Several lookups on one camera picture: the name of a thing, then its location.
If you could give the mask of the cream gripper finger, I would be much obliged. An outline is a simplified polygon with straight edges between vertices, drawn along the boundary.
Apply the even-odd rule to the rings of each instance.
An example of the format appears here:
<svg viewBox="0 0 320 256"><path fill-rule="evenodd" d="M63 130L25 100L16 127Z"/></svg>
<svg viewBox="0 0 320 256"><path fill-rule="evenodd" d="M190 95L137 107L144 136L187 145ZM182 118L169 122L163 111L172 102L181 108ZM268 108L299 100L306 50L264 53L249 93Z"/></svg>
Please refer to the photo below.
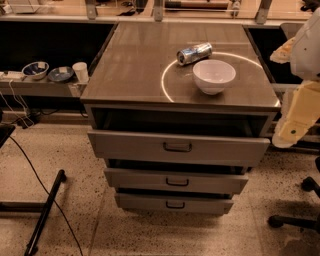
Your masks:
<svg viewBox="0 0 320 256"><path fill-rule="evenodd" d="M289 62L294 41L294 37L288 39L283 45L281 45L271 54L270 60L279 64Z"/></svg>
<svg viewBox="0 0 320 256"><path fill-rule="evenodd" d="M289 148L296 144L320 118L320 82L304 81L283 95L281 118L277 122L272 144Z"/></svg>

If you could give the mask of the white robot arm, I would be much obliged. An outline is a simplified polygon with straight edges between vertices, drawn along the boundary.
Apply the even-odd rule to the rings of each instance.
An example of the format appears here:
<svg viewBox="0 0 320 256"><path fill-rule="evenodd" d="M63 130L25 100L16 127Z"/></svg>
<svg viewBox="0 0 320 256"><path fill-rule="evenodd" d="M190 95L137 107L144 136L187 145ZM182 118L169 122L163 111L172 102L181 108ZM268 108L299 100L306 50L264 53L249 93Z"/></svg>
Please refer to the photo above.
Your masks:
<svg viewBox="0 0 320 256"><path fill-rule="evenodd" d="M320 118L320 8L293 38L271 54L270 60L289 62L291 73L303 80L296 89L285 92L282 116L272 137L274 146L289 148Z"/></svg>

